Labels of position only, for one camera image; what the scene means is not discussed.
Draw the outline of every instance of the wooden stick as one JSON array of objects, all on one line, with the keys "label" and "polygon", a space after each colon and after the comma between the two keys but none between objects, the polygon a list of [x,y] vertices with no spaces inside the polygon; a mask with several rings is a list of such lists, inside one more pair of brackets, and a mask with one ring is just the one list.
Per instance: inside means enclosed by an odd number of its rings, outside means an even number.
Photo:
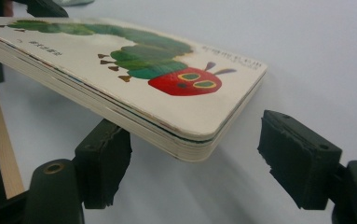
[{"label": "wooden stick", "polygon": [[16,163],[15,153],[10,144],[7,126],[0,107],[0,170],[7,199],[24,192],[21,173]]}]

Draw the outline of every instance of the caterpillar illustration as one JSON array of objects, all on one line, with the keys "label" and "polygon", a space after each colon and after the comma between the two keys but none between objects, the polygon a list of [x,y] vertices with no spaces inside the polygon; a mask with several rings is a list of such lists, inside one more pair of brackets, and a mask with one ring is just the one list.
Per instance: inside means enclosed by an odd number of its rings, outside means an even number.
[{"label": "caterpillar illustration", "polygon": [[222,81],[216,76],[235,72],[234,69],[223,69],[214,74],[208,72],[215,63],[208,63],[204,70],[188,67],[175,58],[191,53],[186,43],[147,31],[121,27],[111,24],[54,23],[47,21],[19,20],[7,27],[16,31],[37,31],[40,33],[68,35],[116,35],[135,43],[109,55],[98,54],[101,64],[113,71],[119,67],[127,69],[126,76],[119,76],[125,82],[132,77],[149,79],[148,84],[159,91],[174,96],[192,96],[218,91]]}]

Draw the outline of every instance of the red caterpillar head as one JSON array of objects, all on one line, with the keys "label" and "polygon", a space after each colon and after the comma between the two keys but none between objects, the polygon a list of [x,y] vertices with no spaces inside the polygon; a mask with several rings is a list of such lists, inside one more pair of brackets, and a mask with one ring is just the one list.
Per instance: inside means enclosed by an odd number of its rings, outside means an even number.
[{"label": "red caterpillar head", "polygon": [[208,63],[205,70],[187,67],[169,74],[152,78],[148,84],[160,91],[174,96],[202,95],[218,91],[222,81],[216,76],[223,73],[235,72],[234,69],[224,69],[215,74],[207,72],[215,63]]}]

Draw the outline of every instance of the white background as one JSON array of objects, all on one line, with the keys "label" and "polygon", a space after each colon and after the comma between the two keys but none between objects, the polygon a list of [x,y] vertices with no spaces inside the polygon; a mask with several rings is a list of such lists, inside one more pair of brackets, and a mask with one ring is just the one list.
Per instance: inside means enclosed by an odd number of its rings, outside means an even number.
[{"label": "white background", "polygon": [[[333,203],[326,211],[299,210],[256,148],[263,111],[271,109],[341,147],[342,164],[357,160],[357,2],[96,0],[66,10],[137,23],[268,65],[263,86],[207,161],[177,161],[132,135],[115,205],[85,210],[87,223],[331,223]],[[22,5],[15,13],[30,17]],[[9,68],[0,101],[26,188],[37,166],[72,159],[102,119]]]}]

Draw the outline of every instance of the book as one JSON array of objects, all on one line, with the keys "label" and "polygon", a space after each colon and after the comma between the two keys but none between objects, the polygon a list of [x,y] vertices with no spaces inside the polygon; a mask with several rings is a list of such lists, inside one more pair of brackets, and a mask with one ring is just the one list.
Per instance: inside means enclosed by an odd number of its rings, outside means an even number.
[{"label": "book", "polygon": [[267,71],[113,19],[0,18],[0,62],[183,161],[210,156]]}]

